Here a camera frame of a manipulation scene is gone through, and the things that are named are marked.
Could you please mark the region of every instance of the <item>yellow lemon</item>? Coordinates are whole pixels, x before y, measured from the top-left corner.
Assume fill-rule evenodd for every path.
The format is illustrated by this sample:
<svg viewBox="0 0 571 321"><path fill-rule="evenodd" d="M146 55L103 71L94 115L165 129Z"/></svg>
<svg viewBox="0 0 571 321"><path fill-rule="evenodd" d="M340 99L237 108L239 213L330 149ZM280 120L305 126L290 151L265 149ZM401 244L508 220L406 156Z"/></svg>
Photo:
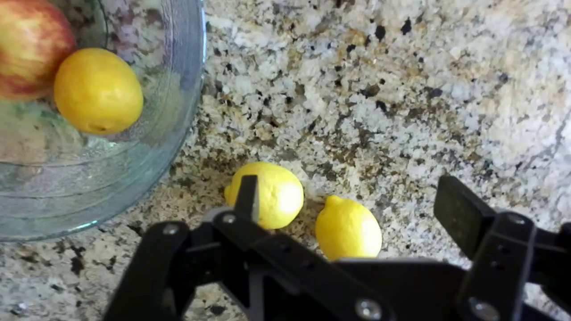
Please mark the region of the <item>yellow lemon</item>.
<svg viewBox="0 0 571 321"><path fill-rule="evenodd" d="M378 220L363 204L328 195L315 220L315 238L330 260L376 256L381 245Z"/></svg>
<svg viewBox="0 0 571 321"><path fill-rule="evenodd" d="M101 47L71 53L57 69L53 99L80 131L112 135L132 126L142 112L142 88L121 56Z"/></svg>
<svg viewBox="0 0 571 321"><path fill-rule="evenodd" d="M269 162L249 162L235 170L224 188L224 199L235 204L240 178L256 174L256 224L265 229L287 226L303 206L303 185L287 167Z"/></svg>

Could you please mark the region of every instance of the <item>apple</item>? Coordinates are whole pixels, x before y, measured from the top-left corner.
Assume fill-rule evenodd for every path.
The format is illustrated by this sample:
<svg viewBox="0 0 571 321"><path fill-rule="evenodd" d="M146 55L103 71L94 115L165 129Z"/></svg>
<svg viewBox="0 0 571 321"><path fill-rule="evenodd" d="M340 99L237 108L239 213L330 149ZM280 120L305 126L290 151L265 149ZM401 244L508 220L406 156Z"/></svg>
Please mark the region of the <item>apple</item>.
<svg viewBox="0 0 571 321"><path fill-rule="evenodd" d="M53 3L0 0L0 101L44 96L73 49L71 24Z"/></svg>

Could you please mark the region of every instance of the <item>speckled granite surface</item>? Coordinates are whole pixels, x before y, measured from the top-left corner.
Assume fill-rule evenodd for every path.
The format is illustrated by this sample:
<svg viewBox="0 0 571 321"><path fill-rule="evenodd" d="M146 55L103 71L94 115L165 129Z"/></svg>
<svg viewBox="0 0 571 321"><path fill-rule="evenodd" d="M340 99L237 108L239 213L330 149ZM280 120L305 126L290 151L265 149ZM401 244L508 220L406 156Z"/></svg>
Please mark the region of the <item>speckled granite surface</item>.
<svg viewBox="0 0 571 321"><path fill-rule="evenodd" d="M169 174L99 227L0 245L0 318L98 318L140 229L196 224L255 158L303 179L306 204L285 231L308 247L322 195L337 192L378 215L380 256L465 263L431 217L442 172L544 227L571 219L571 1L205 5L201 112ZM535 288L528 299L569 318ZM189 317L242 318L215 286L199 290Z"/></svg>

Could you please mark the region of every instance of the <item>glass bowl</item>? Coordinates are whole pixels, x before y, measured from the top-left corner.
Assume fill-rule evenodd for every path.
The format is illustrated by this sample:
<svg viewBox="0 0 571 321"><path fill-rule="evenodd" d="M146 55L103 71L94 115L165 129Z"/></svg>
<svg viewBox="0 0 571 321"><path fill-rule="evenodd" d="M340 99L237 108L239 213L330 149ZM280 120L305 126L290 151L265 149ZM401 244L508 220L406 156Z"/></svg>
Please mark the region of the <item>glass bowl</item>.
<svg viewBox="0 0 571 321"><path fill-rule="evenodd" d="M49 97L0 104L0 240L94 226L135 203L176 154L205 56L199 0L51 0L78 46L119 53L144 90L140 119L115 137L78 133Z"/></svg>

